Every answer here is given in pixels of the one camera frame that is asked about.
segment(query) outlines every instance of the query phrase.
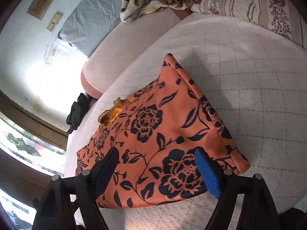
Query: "gray fabric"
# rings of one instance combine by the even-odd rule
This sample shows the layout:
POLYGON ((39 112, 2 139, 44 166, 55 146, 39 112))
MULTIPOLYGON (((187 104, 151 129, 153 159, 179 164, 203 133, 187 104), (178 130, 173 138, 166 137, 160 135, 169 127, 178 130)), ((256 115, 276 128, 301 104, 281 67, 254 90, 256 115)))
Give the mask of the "gray fabric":
POLYGON ((122 0, 82 0, 64 23, 59 37, 86 56, 120 22, 122 0))

